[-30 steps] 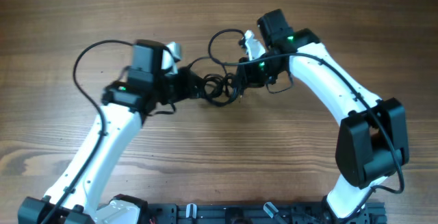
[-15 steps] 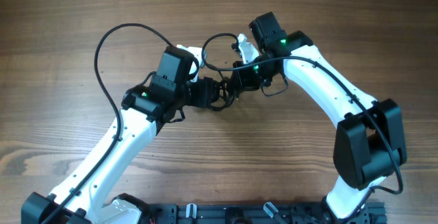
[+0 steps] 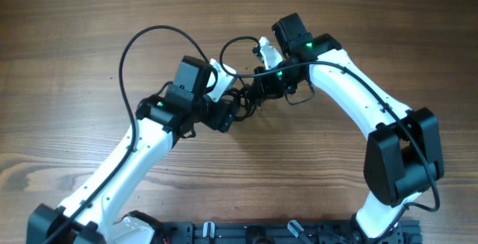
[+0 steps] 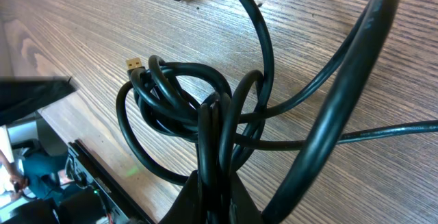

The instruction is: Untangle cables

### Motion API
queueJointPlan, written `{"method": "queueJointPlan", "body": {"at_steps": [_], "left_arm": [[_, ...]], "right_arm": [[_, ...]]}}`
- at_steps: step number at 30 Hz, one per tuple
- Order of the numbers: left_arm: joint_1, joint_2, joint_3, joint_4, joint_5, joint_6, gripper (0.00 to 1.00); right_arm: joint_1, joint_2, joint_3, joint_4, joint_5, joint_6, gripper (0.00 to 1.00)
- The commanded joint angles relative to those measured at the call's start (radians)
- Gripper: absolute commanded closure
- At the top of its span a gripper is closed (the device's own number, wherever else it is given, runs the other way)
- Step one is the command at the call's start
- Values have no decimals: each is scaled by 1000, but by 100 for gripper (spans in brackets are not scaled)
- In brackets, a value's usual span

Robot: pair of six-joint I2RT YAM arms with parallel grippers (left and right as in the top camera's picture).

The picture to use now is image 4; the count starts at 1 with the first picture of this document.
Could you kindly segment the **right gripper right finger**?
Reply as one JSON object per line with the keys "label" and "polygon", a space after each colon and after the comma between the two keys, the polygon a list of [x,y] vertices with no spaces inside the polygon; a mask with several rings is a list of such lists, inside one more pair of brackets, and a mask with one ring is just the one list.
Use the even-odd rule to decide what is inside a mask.
{"label": "right gripper right finger", "polygon": [[230,175],[230,224],[263,224],[260,211],[237,173]]}

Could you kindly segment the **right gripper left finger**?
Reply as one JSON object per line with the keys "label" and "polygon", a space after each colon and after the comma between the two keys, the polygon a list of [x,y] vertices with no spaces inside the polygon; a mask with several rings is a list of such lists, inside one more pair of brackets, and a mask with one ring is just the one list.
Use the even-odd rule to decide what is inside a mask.
{"label": "right gripper left finger", "polygon": [[159,224],[196,224],[201,222],[198,172],[189,176],[175,202]]}

